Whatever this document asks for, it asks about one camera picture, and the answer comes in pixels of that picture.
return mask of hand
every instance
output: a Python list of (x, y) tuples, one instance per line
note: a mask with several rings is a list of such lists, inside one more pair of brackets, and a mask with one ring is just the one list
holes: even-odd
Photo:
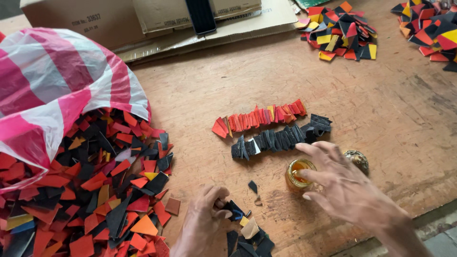
[(191, 201), (171, 257), (201, 256), (211, 245), (221, 220), (230, 218), (232, 212), (221, 210), (230, 192), (225, 187), (205, 185)]
[(318, 171), (298, 175), (324, 187), (323, 193), (306, 192), (328, 214), (373, 233), (392, 256), (431, 256), (414, 232), (409, 214), (383, 194), (335, 144), (319, 141), (296, 144), (311, 156)]

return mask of plastic bag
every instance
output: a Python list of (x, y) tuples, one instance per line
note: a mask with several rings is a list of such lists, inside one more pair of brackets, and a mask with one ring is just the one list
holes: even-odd
[(151, 120), (133, 72), (103, 46), (67, 29), (24, 29), (0, 43), (0, 152), (43, 169), (0, 189), (10, 192), (47, 174), (72, 124), (100, 107)]

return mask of black phone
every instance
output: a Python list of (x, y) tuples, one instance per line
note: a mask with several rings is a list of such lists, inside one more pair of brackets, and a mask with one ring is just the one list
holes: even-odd
[(203, 35), (216, 30), (209, 0), (186, 0), (195, 34)]

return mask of wooden work surface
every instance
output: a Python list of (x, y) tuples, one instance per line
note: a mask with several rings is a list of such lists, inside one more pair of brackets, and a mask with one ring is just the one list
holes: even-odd
[[(276, 244), (274, 257), (327, 256), (370, 237), (287, 191), (287, 165), (306, 158), (297, 150), (261, 153), (249, 162), (231, 158), (230, 146), (241, 134), (222, 140), (211, 132), (213, 123), (219, 116), (251, 112), (256, 104), (300, 98), (309, 113), (329, 117), (332, 132), (323, 138), (364, 153), (372, 181), (413, 216), (457, 197), (457, 74), (444, 72), (445, 63), (430, 62), (401, 35), (389, 12), (398, 1), (350, 3), (378, 30), (377, 60), (320, 61), (317, 50), (288, 32), (132, 67), (150, 100), (153, 127), (166, 129), (174, 144), (164, 202), (173, 196), (182, 204), (163, 232), (169, 245), (204, 183), (227, 187), (244, 211), (252, 210)], [(0, 31), (27, 26), (18, 16), (1, 21)], [(308, 122), (309, 117), (297, 120), (299, 126)], [(261, 207), (254, 205), (250, 180), (259, 187)], [(227, 256), (225, 233), (232, 229), (240, 226), (223, 222), (208, 256)]]

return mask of right hand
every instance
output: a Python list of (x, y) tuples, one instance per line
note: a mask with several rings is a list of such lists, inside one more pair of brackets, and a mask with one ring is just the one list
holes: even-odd
[(319, 141), (296, 144), (296, 148), (311, 156), (318, 170), (300, 170), (298, 175), (324, 187), (323, 193), (306, 192), (303, 198), (315, 201), (331, 216), (374, 234), (412, 222), (408, 213), (373, 185), (337, 145)]

